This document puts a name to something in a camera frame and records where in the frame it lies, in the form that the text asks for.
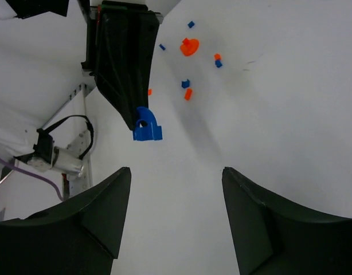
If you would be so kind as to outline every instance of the orange cube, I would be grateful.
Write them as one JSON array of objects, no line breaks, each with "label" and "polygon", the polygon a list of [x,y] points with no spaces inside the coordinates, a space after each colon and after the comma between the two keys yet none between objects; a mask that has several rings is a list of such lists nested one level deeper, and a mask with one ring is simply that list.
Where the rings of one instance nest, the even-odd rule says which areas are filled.
[{"label": "orange cube", "polygon": [[216,53],[216,54],[214,55],[214,59],[215,59],[215,60],[222,60],[222,57],[221,57],[221,55],[220,55],[219,53]]}]

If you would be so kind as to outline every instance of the small orange block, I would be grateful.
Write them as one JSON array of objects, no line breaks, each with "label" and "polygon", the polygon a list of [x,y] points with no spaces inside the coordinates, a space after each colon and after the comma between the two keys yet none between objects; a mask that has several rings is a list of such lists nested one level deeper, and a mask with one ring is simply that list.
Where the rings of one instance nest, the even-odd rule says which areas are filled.
[{"label": "small orange block", "polygon": [[185,38],[182,41],[180,50],[184,56],[192,56],[199,48],[199,40]]},{"label": "small orange block", "polygon": [[214,59],[215,59],[215,60],[221,60],[222,57],[221,57],[221,55],[220,55],[219,53],[216,53],[216,54],[214,55]]},{"label": "small orange block", "polygon": [[192,94],[193,94],[193,90],[190,89],[190,88],[188,88],[188,89],[186,90],[186,93],[185,93],[185,97],[184,97],[184,98],[185,98],[187,101],[189,101]]}]

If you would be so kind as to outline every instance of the cable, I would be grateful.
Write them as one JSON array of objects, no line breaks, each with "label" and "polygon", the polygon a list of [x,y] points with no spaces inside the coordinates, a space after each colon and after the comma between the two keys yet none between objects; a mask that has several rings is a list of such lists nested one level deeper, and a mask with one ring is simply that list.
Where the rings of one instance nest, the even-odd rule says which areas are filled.
[{"label": "cable", "polygon": [[27,176],[31,176],[31,177],[33,177],[33,178],[43,180],[44,182],[46,182],[46,183],[48,183],[49,185],[51,185],[51,186],[55,189],[56,194],[57,194],[57,196],[59,197],[59,199],[60,199],[61,201],[64,201],[64,198],[62,197],[59,188],[58,188],[58,187],[56,186],[56,184],[53,183],[51,180],[49,180],[49,179],[47,179],[47,178],[44,178],[43,176],[37,175],[37,174],[35,174],[35,173],[26,171],[26,170],[24,170],[24,169],[18,168],[17,166],[15,166],[15,165],[13,165],[13,164],[10,164],[9,162],[6,162],[6,161],[4,161],[4,160],[1,159],[1,158],[0,158],[0,164],[4,165],[4,166],[6,166],[6,167],[8,167],[8,168],[10,168],[10,169],[12,169],[12,170],[18,171],[18,172],[20,172],[20,173],[22,173],[22,174],[25,174],[25,175],[27,175]]},{"label": "cable", "polygon": [[79,159],[83,159],[84,156],[89,152],[89,150],[92,148],[93,146],[93,140],[95,137],[95,130],[93,128],[93,125],[91,123],[91,121],[89,120],[89,118],[87,116],[83,116],[83,115],[72,115],[72,116],[67,116],[57,122],[55,122],[54,124],[52,124],[51,126],[49,126],[48,128],[44,129],[44,131],[46,133],[50,133],[51,131],[55,130],[57,127],[59,127],[62,123],[64,123],[67,119],[71,118],[71,117],[82,117],[83,119],[86,120],[86,125],[87,125],[87,129],[89,130],[89,133],[91,134],[91,142],[88,146],[88,148],[86,150],[84,150],[84,152],[78,157]]}]

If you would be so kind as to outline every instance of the blue 3d printed part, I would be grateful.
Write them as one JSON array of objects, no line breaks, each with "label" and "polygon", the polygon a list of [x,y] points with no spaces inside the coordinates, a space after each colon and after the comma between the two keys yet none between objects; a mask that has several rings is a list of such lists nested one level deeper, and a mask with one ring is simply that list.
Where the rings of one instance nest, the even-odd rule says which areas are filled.
[{"label": "blue 3d printed part", "polygon": [[217,68],[220,68],[220,67],[223,66],[221,60],[216,60],[215,63],[216,63],[216,67],[217,67]]},{"label": "blue 3d printed part", "polygon": [[186,80],[186,81],[181,81],[181,87],[183,87],[184,89],[190,87],[190,80]]},{"label": "blue 3d printed part", "polygon": [[192,28],[193,26],[195,26],[195,23],[193,21],[190,21],[190,23],[187,25],[189,26],[189,28]]},{"label": "blue 3d printed part", "polygon": [[[137,107],[138,121],[136,128],[132,132],[134,140],[143,142],[146,140],[162,140],[162,127],[157,125],[153,113],[146,107]],[[147,126],[141,127],[141,122],[146,122]]]}]

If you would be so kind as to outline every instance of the small blue block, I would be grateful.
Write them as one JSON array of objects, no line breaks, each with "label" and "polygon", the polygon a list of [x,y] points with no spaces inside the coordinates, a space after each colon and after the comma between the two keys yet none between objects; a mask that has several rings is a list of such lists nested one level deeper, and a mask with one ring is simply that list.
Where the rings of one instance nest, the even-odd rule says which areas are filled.
[{"label": "small blue block", "polygon": [[190,87],[190,80],[186,80],[186,81],[181,81],[181,87],[183,87],[184,89]]},{"label": "small blue block", "polygon": [[195,23],[193,21],[190,21],[190,23],[187,25],[189,26],[189,28],[192,28],[193,26],[195,26]]},{"label": "small blue block", "polygon": [[216,67],[217,67],[217,68],[220,68],[220,67],[223,66],[221,60],[216,60],[215,63],[216,63]]}]

